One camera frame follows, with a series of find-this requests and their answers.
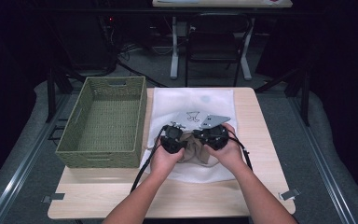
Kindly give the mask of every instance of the person's right arm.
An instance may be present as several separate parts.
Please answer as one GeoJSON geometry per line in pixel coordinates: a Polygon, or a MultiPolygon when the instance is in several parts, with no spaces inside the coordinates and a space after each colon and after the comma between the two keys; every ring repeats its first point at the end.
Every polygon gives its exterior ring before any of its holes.
{"type": "MultiPolygon", "coordinates": [[[[223,126],[235,133],[234,128],[229,124],[223,124],[223,126]]],[[[207,145],[204,145],[204,148],[234,174],[254,223],[296,223],[292,215],[243,161],[241,149],[236,142],[229,140],[225,147],[217,151],[207,145]]]]}

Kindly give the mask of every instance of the white table leg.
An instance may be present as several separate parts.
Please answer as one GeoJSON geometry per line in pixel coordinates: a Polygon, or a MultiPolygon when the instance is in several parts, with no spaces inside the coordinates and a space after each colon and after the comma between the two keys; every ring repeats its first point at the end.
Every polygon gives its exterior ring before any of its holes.
{"type": "Polygon", "coordinates": [[[242,67],[243,76],[245,80],[248,81],[252,80],[252,75],[251,75],[251,71],[249,70],[248,62],[246,61],[246,52],[248,51],[249,42],[251,41],[252,31],[253,31],[253,26],[248,36],[246,36],[245,46],[243,48],[242,57],[241,57],[241,67],[242,67]]]}
{"type": "Polygon", "coordinates": [[[178,37],[176,30],[176,17],[172,17],[172,63],[171,63],[171,79],[178,78],[178,65],[179,65],[179,56],[178,56],[178,37]]]}

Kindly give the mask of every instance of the person's left hand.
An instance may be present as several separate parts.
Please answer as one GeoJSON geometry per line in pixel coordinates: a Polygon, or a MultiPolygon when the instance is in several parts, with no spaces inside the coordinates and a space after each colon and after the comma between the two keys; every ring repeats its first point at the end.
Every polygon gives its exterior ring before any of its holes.
{"type": "Polygon", "coordinates": [[[158,145],[159,147],[156,149],[150,163],[150,174],[165,179],[170,174],[175,164],[182,159],[185,154],[185,149],[182,147],[177,153],[171,154],[164,149],[159,140],[158,145]]]}

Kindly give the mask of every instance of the forearm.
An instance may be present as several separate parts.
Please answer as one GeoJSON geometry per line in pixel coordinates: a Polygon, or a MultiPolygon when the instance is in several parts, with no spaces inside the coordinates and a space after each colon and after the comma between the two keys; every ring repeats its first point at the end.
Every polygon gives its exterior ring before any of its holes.
{"type": "Polygon", "coordinates": [[[158,175],[149,175],[138,188],[112,210],[103,223],[142,223],[164,179],[158,175]]]}
{"type": "Polygon", "coordinates": [[[269,192],[245,164],[233,171],[252,220],[257,223],[296,223],[283,205],[269,192]]]}

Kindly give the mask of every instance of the table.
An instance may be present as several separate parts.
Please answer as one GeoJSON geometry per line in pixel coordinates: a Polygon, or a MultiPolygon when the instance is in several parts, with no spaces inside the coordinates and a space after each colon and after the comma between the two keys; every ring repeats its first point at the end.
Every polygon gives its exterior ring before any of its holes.
{"type": "MultiPolygon", "coordinates": [[[[250,88],[233,88],[237,115],[237,136],[250,152],[254,172],[279,198],[289,190],[282,167],[269,135],[255,92],[250,88]]],[[[146,148],[150,125],[153,89],[147,90],[147,108],[143,148],[146,148]]],[[[48,216],[53,219],[105,218],[129,193],[138,169],[69,169],[65,167],[48,216]]],[[[293,200],[283,201],[293,214],[293,200]]],[[[160,187],[146,217],[247,217],[249,210],[236,180],[211,184],[191,184],[167,179],[160,187]]]]}
{"type": "MultiPolygon", "coordinates": [[[[291,7],[290,0],[199,0],[198,3],[188,3],[186,1],[167,2],[161,0],[153,0],[153,7],[291,7]]],[[[176,30],[176,17],[172,17],[172,63],[171,63],[171,79],[177,78],[179,56],[177,53],[177,30],[176,30]]],[[[249,47],[253,28],[246,37],[245,46],[243,48],[241,57],[241,68],[245,80],[252,80],[252,75],[249,70],[248,62],[246,61],[246,52],[249,47]]]]}

